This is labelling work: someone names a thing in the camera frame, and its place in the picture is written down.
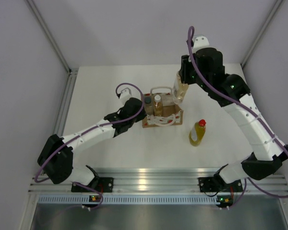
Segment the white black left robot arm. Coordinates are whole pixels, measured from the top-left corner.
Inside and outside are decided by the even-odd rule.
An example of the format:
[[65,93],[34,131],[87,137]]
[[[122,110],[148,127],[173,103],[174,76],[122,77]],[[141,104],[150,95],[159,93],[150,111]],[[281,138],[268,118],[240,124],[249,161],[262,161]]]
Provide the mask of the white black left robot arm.
[[91,166],[77,163],[76,158],[93,145],[127,132],[145,117],[142,101],[131,97],[117,112],[106,115],[88,129],[63,137],[50,136],[37,163],[53,184],[80,183],[92,192],[98,188],[98,174]]

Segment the yellow bottle red cap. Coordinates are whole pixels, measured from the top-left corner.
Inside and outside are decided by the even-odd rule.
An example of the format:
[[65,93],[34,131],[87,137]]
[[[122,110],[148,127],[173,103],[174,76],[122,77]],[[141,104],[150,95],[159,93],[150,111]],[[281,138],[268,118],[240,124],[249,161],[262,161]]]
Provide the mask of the yellow bottle red cap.
[[199,146],[206,131],[206,121],[201,119],[196,122],[189,133],[189,141],[192,146]]

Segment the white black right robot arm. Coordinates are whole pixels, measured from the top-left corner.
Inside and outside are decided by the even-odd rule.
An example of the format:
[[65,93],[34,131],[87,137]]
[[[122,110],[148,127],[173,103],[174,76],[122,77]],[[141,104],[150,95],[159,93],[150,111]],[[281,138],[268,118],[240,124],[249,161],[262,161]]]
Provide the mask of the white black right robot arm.
[[214,185],[218,190],[226,190],[232,182],[244,178],[264,179],[288,159],[288,144],[265,123],[244,79],[225,72],[220,51],[204,47],[182,56],[179,75],[182,83],[196,83],[207,92],[233,118],[252,148],[249,157],[227,164],[215,173]]

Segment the burlap watermelon print bag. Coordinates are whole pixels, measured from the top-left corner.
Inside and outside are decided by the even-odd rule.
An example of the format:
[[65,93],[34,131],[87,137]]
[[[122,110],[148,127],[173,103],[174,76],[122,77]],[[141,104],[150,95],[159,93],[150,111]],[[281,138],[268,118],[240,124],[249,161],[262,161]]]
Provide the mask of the burlap watermelon print bag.
[[159,94],[162,99],[163,113],[162,116],[146,114],[146,118],[142,120],[143,128],[182,125],[183,110],[179,107],[178,104],[174,103],[171,91],[171,87],[157,86],[151,88],[150,92],[144,95],[144,97],[151,96],[154,108],[154,96]]

